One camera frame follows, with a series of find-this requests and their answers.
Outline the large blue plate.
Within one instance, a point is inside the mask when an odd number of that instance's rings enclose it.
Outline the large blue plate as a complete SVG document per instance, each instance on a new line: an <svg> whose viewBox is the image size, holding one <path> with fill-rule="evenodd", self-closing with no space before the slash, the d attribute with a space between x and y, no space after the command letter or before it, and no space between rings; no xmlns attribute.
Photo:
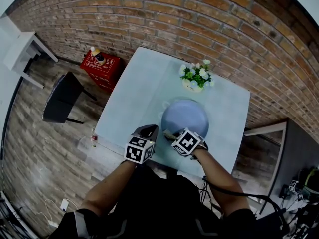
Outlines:
<svg viewBox="0 0 319 239"><path fill-rule="evenodd" d="M208 116L203 106L194 100L174 101L161 118L163 132L178 136L185 128L205 138L209 130Z"/></svg>

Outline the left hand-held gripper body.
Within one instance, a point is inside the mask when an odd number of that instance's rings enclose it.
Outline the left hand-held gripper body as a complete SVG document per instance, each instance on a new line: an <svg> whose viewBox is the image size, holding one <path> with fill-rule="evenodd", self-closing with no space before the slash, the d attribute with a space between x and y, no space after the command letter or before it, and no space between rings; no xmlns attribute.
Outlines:
<svg viewBox="0 0 319 239"><path fill-rule="evenodd" d="M152 157L154 145L154 141L131 135L125 146L124 159L143 164Z"/></svg>

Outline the red box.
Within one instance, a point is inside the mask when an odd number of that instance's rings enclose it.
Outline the red box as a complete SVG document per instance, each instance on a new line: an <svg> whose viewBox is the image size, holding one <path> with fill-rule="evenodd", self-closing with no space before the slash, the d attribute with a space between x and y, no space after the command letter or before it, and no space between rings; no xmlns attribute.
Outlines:
<svg viewBox="0 0 319 239"><path fill-rule="evenodd" d="M106 63L103 65L89 50L80 64L80 68L86 71L99 88L111 93L124 71L124 62L122 58L106 53L102 53L102 56L106 59Z"/></svg>

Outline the person's black clothing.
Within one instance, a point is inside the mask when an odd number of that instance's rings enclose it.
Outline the person's black clothing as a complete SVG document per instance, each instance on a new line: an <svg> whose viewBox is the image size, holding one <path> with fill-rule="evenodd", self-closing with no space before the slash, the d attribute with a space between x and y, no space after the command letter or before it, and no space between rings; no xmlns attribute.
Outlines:
<svg viewBox="0 0 319 239"><path fill-rule="evenodd" d="M162 179L146 166L134 171L112 213L79 212L85 237L67 213L49 239L282 239L277 220L258 222L248 209L218 218L190 180Z"/></svg>

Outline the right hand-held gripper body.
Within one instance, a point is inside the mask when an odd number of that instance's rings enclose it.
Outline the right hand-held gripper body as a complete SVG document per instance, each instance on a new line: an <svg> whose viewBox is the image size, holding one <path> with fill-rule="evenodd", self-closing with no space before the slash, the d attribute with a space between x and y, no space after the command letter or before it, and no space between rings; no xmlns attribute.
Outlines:
<svg viewBox="0 0 319 239"><path fill-rule="evenodd" d="M196 132L185 128L178 138L171 144L172 148L181 156L193 156L196 149L208 150L208 146L203 137Z"/></svg>

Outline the yellow-green sponge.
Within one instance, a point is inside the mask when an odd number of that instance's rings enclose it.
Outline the yellow-green sponge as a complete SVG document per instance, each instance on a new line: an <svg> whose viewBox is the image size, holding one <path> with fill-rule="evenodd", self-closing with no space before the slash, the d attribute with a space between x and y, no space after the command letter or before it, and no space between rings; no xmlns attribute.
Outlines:
<svg viewBox="0 0 319 239"><path fill-rule="evenodd" d="M172 141L175 141L178 137L173 135L169 130L165 130L163 132L165 138L167 138L168 140L172 140Z"/></svg>

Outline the white side table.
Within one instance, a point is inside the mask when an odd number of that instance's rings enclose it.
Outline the white side table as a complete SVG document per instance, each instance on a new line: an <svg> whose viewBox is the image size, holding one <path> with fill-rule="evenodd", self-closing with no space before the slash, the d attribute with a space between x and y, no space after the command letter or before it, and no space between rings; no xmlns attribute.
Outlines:
<svg viewBox="0 0 319 239"><path fill-rule="evenodd" d="M25 80L43 89L44 86L42 84L31 78L24 71L30 59L34 59L36 55L41 56L37 46L55 62L59 61L59 59L39 40L35 32L22 32L11 45L4 57L3 63L10 71L16 72Z"/></svg>

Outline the person's right forearm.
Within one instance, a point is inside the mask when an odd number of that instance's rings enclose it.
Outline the person's right forearm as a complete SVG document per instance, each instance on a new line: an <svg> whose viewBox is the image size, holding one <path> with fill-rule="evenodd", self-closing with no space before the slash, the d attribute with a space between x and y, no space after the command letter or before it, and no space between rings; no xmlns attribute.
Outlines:
<svg viewBox="0 0 319 239"><path fill-rule="evenodd" d="M208 182L220 189L242 193L239 183L214 159L205 149L196 149L193 155L198 159ZM228 216L236 210L250 209L247 198L243 196L233 196L224 194L210 188L213 197L221 207L224 216Z"/></svg>

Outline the bottle with white cap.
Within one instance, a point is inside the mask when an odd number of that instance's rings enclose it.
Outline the bottle with white cap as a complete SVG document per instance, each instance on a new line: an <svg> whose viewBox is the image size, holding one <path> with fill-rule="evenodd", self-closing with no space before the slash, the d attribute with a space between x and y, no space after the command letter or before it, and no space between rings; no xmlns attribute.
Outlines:
<svg viewBox="0 0 319 239"><path fill-rule="evenodd" d="M106 63L105 57L102 55L101 51L98 48L92 46L90 50L91 54L96 58L100 65L104 65Z"/></svg>

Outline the dark chair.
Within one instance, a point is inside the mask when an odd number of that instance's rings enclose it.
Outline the dark chair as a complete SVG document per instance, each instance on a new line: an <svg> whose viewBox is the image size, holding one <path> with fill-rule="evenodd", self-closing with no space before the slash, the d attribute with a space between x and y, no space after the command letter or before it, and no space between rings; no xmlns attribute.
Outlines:
<svg viewBox="0 0 319 239"><path fill-rule="evenodd" d="M86 91L72 72L62 75L54 84L54 87L44 105L42 120L52 123L65 123L67 121L83 124L82 121L70 119L68 116L81 93L86 94L92 100L95 96Z"/></svg>

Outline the light blue tablecloth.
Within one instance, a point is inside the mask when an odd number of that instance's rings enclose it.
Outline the light blue tablecloth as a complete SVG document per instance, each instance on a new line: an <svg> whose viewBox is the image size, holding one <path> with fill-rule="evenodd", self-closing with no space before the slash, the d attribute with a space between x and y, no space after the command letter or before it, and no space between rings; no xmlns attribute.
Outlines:
<svg viewBox="0 0 319 239"><path fill-rule="evenodd" d="M183 61L139 47L123 71L99 118L98 145L120 156L130 135L147 124L160 124L165 109L177 100L194 100L205 110L209 152L228 171L233 170L241 144L250 93L213 75L214 85L196 93L182 85Z"/></svg>

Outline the white flowers in cream pot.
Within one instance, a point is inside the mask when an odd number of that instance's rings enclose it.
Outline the white flowers in cream pot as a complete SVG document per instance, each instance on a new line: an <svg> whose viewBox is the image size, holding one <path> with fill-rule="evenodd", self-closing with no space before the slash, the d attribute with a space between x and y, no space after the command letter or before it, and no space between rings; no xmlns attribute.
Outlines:
<svg viewBox="0 0 319 239"><path fill-rule="evenodd" d="M179 69L182 85L196 93L203 91L205 87L213 87L215 82L208 72L210 62L210 60L204 59L202 64L182 64Z"/></svg>

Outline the person's left forearm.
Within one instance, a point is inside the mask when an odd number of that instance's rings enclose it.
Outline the person's left forearm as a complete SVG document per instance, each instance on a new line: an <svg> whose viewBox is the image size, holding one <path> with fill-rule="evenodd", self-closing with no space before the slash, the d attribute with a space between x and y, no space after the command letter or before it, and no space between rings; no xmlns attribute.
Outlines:
<svg viewBox="0 0 319 239"><path fill-rule="evenodd" d="M136 163L128 160L121 163L87 193L80 208L90 210L97 216L108 214L116 205L136 167Z"/></svg>

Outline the dark-topped table with white legs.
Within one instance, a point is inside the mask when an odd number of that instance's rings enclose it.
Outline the dark-topped table with white legs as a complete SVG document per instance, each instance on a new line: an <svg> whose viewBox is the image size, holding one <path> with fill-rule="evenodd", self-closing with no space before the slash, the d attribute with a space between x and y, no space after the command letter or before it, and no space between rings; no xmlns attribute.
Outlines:
<svg viewBox="0 0 319 239"><path fill-rule="evenodd" d="M266 195L290 211L306 204L298 201L296 195L282 200L279 197L280 191L284 185L289 185L303 168L319 167L319 144L291 119L245 130L244 135L264 135L278 131L282 132L281 145Z"/></svg>

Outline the black equipment stand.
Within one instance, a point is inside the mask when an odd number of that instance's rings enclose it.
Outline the black equipment stand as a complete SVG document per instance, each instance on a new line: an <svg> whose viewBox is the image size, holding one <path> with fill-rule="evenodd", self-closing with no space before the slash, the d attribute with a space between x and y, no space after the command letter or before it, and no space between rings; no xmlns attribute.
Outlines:
<svg viewBox="0 0 319 239"><path fill-rule="evenodd" d="M319 203L299 208L288 225L288 239L319 239Z"/></svg>

